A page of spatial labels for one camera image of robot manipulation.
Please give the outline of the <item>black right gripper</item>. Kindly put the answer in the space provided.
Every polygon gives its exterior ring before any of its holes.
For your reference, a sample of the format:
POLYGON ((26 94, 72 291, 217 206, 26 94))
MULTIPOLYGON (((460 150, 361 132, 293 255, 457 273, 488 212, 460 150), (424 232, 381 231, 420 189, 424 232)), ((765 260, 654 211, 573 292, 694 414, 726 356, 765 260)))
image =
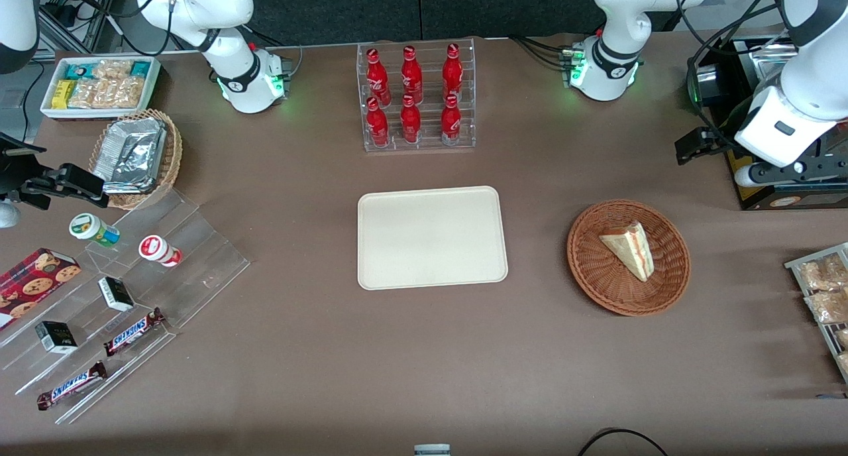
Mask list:
POLYGON ((50 197, 74 198, 98 208, 109 205, 104 181, 73 164, 58 169, 43 166, 36 155, 45 148, 25 144, 1 133, 1 194, 3 199, 48 209, 50 197))

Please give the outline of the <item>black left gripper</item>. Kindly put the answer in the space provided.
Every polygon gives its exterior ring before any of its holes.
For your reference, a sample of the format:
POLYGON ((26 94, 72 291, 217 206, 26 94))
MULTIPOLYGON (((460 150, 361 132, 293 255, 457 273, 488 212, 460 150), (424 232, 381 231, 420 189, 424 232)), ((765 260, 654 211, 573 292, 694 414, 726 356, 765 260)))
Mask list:
POLYGON ((721 131, 715 132, 708 127, 696 127, 686 135, 686 139, 675 142, 676 163, 684 166, 700 154, 715 155, 729 151, 742 152, 738 142, 727 138, 721 131))

